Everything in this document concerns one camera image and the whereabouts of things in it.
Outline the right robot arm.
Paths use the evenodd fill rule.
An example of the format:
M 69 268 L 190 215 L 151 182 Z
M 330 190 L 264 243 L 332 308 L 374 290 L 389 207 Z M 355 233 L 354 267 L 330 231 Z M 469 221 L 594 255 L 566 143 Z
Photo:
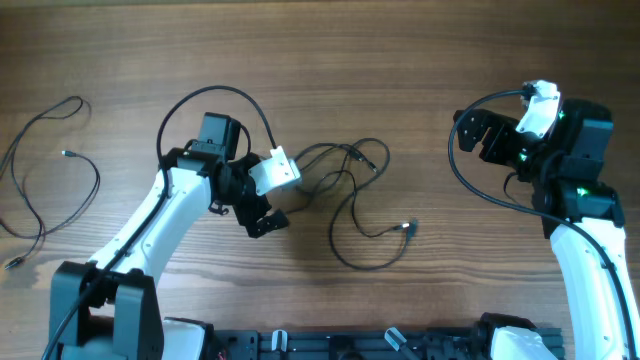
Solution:
M 625 216 L 618 193 L 600 182 L 613 132 L 610 111 L 580 99 L 530 95 L 521 120 L 484 109 L 482 100 L 453 115 L 447 150 L 482 147 L 480 158 L 513 169 L 534 188 L 529 207 L 509 204 L 474 187 L 491 203 L 540 218 L 564 280 L 575 355 L 636 359 L 639 311 L 626 262 Z

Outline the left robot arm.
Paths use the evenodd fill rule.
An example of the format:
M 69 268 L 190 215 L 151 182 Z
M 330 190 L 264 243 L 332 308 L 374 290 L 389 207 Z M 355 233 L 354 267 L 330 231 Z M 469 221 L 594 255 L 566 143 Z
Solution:
M 160 159 L 149 194 L 125 226 L 85 263 L 65 261 L 51 285 L 46 359 L 225 359 L 212 324 L 160 314 L 157 285 L 204 213 L 234 212 L 252 238 L 287 226 L 267 193 L 297 183 L 282 147 L 237 159 L 237 120 L 205 113 L 197 138 Z

